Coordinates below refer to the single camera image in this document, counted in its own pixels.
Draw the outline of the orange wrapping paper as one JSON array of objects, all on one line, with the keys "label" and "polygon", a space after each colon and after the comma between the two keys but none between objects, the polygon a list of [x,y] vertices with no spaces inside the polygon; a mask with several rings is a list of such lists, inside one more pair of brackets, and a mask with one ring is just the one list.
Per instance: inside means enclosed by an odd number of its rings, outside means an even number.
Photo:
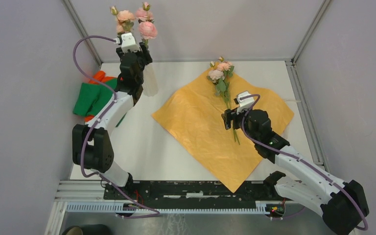
[{"label": "orange wrapping paper", "polygon": [[214,85],[203,72],[176,91],[152,117],[202,166],[231,192],[249,177],[262,157],[241,130],[226,130],[222,113],[226,105],[215,95]]}]

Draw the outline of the pink artificial flower bouquet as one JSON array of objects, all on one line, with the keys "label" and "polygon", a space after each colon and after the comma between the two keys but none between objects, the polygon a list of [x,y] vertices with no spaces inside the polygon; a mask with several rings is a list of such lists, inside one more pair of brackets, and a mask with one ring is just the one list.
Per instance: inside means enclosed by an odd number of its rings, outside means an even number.
[{"label": "pink artificial flower bouquet", "polygon": [[220,96],[223,99],[227,109],[231,109],[229,79],[234,74],[234,65],[220,56],[217,62],[211,61],[209,66],[211,70],[208,72],[207,79],[214,84],[215,95]]}]

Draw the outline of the single artificial flower stem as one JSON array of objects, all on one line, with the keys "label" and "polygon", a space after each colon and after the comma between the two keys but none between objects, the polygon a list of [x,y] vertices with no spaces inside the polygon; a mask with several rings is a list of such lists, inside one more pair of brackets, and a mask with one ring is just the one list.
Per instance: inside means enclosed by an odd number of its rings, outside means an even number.
[{"label": "single artificial flower stem", "polygon": [[115,6],[110,7],[110,12],[115,18],[118,36],[132,32],[135,21],[135,16],[132,12],[129,10],[118,11]]}]

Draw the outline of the cream printed ribbon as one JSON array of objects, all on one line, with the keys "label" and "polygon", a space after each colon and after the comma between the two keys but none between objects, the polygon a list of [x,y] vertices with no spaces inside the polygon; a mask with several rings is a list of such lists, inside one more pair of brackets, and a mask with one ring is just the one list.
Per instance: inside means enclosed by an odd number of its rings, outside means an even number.
[{"label": "cream printed ribbon", "polygon": [[293,99],[284,99],[285,102],[291,102],[291,103],[301,103],[301,100],[293,100]]}]

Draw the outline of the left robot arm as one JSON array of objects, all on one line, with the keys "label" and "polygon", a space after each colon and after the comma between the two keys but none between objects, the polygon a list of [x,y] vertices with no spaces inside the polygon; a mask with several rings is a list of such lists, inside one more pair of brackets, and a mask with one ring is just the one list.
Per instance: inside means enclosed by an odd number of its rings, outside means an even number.
[{"label": "left robot arm", "polygon": [[126,200],[134,194],[134,186],[128,182],[132,176],[114,161],[110,134],[138,102],[143,92],[143,71],[152,63],[152,57],[143,42],[136,52],[117,48],[117,53],[120,57],[120,74],[115,92],[93,120],[74,126],[72,161],[115,184],[116,194]]}]

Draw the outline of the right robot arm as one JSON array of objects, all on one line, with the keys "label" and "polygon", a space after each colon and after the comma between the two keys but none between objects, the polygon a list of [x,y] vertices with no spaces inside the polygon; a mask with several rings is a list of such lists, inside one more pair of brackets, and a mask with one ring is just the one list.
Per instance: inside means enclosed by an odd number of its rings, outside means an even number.
[{"label": "right robot arm", "polygon": [[259,155],[297,177],[293,180],[280,171],[271,173],[263,181],[266,198],[275,200],[280,196],[301,204],[319,215],[337,235],[368,229],[369,208],[360,183],[345,182],[305,160],[272,130],[266,111],[227,109],[221,116],[226,129],[241,129]]}]

